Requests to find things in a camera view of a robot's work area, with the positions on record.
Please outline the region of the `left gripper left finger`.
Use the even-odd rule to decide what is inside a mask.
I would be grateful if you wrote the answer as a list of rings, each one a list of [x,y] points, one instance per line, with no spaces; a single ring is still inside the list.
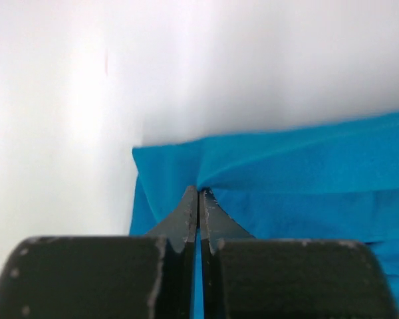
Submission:
[[[192,318],[198,192],[142,236],[31,237],[0,275],[0,318]]]

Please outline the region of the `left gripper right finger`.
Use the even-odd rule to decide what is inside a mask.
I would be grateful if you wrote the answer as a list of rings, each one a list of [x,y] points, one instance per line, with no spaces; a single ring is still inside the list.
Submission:
[[[255,238],[206,189],[198,195],[206,318],[399,318],[358,241]]]

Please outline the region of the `blue t shirt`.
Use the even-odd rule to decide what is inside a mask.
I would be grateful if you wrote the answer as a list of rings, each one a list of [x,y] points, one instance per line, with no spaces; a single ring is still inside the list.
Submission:
[[[260,239],[350,239],[376,254],[399,306],[399,112],[286,132],[213,136],[132,151],[131,235],[190,185]]]

